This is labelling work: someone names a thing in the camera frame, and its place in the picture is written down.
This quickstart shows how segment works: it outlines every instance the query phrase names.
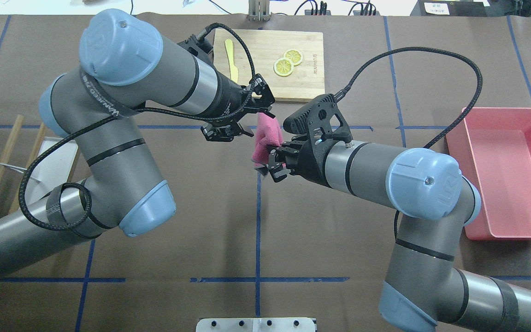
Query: ur logo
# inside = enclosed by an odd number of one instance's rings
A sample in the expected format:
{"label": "ur logo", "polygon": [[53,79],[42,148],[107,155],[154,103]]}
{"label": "ur logo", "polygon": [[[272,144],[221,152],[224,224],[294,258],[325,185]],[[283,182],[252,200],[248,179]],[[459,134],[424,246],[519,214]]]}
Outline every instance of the ur logo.
{"label": "ur logo", "polygon": [[447,206],[454,204],[455,194],[459,191],[460,179],[451,174],[448,174],[443,181],[442,191],[438,196],[438,200]]}

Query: lemon slice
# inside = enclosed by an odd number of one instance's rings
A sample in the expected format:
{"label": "lemon slice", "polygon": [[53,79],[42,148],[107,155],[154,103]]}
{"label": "lemon slice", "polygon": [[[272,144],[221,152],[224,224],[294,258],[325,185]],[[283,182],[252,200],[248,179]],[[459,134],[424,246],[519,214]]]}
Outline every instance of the lemon slice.
{"label": "lemon slice", "polygon": [[282,77],[290,75],[294,69],[295,65],[287,58],[279,58],[274,63],[274,73]]}
{"label": "lemon slice", "polygon": [[293,65],[300,65],[303,60],[302,52],[295,48],[291,48],[284,52],[284,57],[289,59]]}

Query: yellow knife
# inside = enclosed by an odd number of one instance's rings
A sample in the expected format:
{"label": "yellow knife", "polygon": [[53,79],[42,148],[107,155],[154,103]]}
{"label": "yellow knife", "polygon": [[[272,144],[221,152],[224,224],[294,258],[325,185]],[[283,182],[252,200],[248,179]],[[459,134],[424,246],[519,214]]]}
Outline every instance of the yellow knife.
{"label": "yellow knife", "polygon": [[237,83],[239,80],[239,69],[235,66],[232,40],[225,40],[225,49],[227,50],[227,57],[229,59],[230,80]]}

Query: sticker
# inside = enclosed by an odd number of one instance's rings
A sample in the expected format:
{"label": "sticker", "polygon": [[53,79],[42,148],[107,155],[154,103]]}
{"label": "sticker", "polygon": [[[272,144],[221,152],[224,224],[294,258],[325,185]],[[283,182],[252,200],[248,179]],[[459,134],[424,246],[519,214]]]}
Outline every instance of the sticker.
{"label": "sticker", "polygon": [[433,13],[435,15],[449,15],[448,4],[432,4],[431,2],[424,2],[425,12]]}

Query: light blue joint cover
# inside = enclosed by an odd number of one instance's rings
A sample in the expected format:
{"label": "light blue joint cover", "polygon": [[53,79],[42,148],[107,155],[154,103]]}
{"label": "light blue joint cover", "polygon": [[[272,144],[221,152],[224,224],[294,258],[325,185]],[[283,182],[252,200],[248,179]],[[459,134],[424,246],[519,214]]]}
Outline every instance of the light blue joint cover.
{"label": "light blue joint cover", "polygon": [[462,190],[462,172],[449,155],[413,148],[400,153],[386,173],[392,205],[413,218],[439,220],[454,209]]}
{"label": "light blue joint cover", "polygon": [[44,90],[44,93],[42,93],[42,96],[40,96],[40,100],[38,101],[38,113],[40,113],[40,118],[42,118],[42,122],[50,128],[55,134],[57,134],[60,137],[67,137],[69,134],[59,126],[59,123],[55,119],[53,115],[53,106],[51,104],[51,96],[53,94],[53,87],[56,84],[56,82],[59,80],[59,78],[63,77],[63,75],[55,78],[53,81],[53,84],[50,84],[46,90]]}
{"label": "light blue joint cover", "polygon": [[175,201],[163,180],[145,195],[120,221],[118,227],[130,237],[141,235],[165,223],[175,214]]}
{"label": "light blue joint cover", "polygon": [[378,304],[380,315],[388,323],[407,332],[435,332],[438,322],[398,290],[383,281]]}
{"label": "light blue joint cover", "polygon": [[157,29],[120,9],[94,16],[79,42],[83,69],[112,86],[145,78],[161,59],[163,38]]}
{"label": "light blue joint cover", "polygon": [[470,223],[472,223],[474,219],[477,218],[478,213],[481,211],[481,194],[478,192],[478,189],[476,189],[476,187],[474,187],[474,185],[472,185],[472,183],[470,183],[470,181],[468,181],[465,176],[462,176],[462,178],[464,179],[464,181],[466,181],[466,183],[468,183],[470,189],[472,189],[472,195],[474,195],[474,210],[472,211],[470,218],[468,218],[468,220],[466,220],[466,222],[464,223],[464,225],[470,225]]}

